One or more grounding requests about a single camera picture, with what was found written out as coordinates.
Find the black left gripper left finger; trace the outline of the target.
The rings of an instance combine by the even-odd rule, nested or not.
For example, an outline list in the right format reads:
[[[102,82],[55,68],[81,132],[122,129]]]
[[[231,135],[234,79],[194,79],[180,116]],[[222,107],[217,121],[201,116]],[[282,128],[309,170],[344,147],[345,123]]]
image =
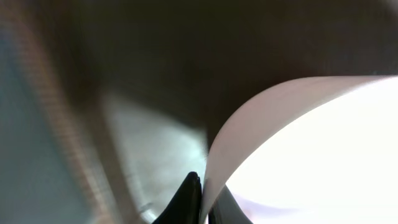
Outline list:
[[[201,206],[201,182],[189,172],[164,211],[152,224],[198,224]]]

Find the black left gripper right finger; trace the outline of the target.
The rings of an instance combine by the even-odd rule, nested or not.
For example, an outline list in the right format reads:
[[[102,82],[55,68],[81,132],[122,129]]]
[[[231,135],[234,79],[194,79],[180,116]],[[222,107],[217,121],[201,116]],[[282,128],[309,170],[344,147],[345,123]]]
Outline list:
[[[252,224],[225,186],[208,214],[209,224]]]

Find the white pink shallow bowl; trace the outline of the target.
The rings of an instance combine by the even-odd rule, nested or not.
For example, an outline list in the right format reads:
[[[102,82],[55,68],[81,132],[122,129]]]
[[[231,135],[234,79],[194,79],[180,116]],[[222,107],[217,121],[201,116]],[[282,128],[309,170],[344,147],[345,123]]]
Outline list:
[[[252,223],[397,222],[397,77],[273,86],[223,125],[200,221],[227,186]]]

